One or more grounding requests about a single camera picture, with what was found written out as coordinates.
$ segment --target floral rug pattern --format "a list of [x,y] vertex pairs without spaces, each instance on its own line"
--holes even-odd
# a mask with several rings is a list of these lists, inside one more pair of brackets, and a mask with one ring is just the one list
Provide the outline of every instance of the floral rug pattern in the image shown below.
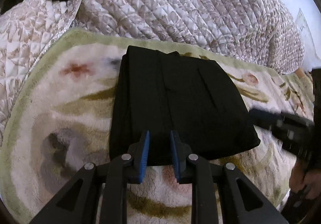
[[[196,46],[70,30],[31,73],[4,134],[0,192],[20,224],[28,223],[86,162],[109,161],[113,101],[128,45],[216,60],[248,108],[259,106],[313,117],[312,104],[293,75],[280,76],[273,69]],[[257,132],[261,139],[258,147],[215,162],[234,163],[277,206],[288,191],[295,157],[283,152],[270,133]],[[191,197],[191,186],[178,185],[171,166],[148,167],[143,184],[128,187],[127,221],[190,223]]]

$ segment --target quilted bedspread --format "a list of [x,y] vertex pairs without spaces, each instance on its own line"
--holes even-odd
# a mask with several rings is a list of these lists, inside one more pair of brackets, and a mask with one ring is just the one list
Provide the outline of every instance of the quilted bedspread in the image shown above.
[[[128,45],[216,60],[248,108],[313,118],[312,83],[302,84],[295,74],[281,76],[271,68],[187,44],[70,30],[38,61],[5,129],[0,191],[18,223],[28,223],[86,162],[109,161],[115,88]],[[277,206],[289,190],[295,157],[281,150],[270,132],[256,130],[258,147],[214,162],[234,163]],[[191,185],[178,185],[171,166],[147,167],[144,182],[128,186],[127,194],[128,223],[190,223]]]
[[281,0],[83,0],[78,26],[105,35],[195,44],[294,72],[304,47]]
[[0,16],[0,147],[27,75],[70,27],[81,0],[24,0]]

